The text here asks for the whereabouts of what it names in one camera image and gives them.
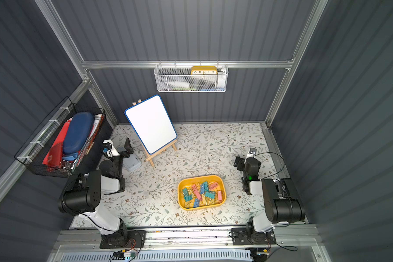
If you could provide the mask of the teal binder clip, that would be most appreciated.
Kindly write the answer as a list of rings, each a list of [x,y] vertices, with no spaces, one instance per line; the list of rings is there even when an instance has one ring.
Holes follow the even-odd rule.
[[[187,195],[187,196],[185,196],[185,202],[190,202],[190,201],[192,201],[193,200],[193,196],[192,195]]]
[[[187,188],[183,188],[181,192],[182,192],[182,194],[184,196],[184,200],[187,201],[188,197],[190,196],[189,193],[188,193],[188,189]]]
[[[215,199],[215,197],[216,197],[216,192],[214,192],[214,191],[207,191],[207,192],[205,192],[205,196],[206,196],[207,198],[210,198],[210,199]]]
[[[207,181],[205,181],[205,182],[202,183],[202,192],[205,193],[205,192],[208,192],[208,191],[209,191],[209,184],[208,184]]]

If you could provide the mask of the yellow binder clip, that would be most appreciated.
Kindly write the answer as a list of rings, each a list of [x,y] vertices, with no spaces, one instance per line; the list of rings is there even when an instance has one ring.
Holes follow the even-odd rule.
[[[209,202],[209,205],[212,206],[212,205],[216,205],[216,204],[218,204],[218,203],[219,203],[219,202],[218,202],[217,199],[211,199],[210,202]]]
[[[190,199],[189,201],[184,202],[184,208],[192,209],[194,207],[194,199]]]
[[[208,205],[207,198],[205,196],[202,196],[202,204],[204,206]]]

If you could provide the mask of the yellow plastic storage tray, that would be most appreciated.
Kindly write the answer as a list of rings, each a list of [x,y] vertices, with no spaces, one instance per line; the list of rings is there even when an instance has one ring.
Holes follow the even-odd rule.
[[[186,211],[221,206],[226,199],[224,182],[217,175],[184,179],[178,185],[178,203]]]

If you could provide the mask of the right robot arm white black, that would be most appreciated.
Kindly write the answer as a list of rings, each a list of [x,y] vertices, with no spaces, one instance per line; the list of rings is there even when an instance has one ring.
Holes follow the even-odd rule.
[[[248,195],[262,196],[264,202],[264,210],[246,224],[248,235],[304,221],[305,208],[292,179],[260,179],[261,162],[254,157],[237,156],[234,167],[242,171],[242,190]]]

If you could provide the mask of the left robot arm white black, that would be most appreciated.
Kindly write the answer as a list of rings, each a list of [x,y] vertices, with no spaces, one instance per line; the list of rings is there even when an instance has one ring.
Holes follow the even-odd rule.
[[[120,148],[116,148],[113,141],[108,139],[103,142],[102,153],[106,160],[100,163],[97,170],[77,173],[68,178],[59,198],[59,210],[90,221],[101,236],[109,238],[122,234],[123,222],[101,203],[101,196],[125,190],[123,160],[129,158],[134,150],[129,138]]]

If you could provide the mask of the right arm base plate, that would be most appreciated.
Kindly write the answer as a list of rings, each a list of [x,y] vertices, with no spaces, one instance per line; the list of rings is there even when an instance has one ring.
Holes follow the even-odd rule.
[[[232,228],[228,235],[232,239],[233,245],[235,246],[268,246],[275,244],[276,241],[273,231],[267,233],[258,233],[255,231],[249,232],[246,228],[243,227]]]

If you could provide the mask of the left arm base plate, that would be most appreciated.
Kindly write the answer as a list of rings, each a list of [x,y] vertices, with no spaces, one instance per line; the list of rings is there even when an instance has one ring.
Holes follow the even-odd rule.
[[[110,235],[101,235],[100,249],[137,249],[143,248],[146,231],[126,229]]]

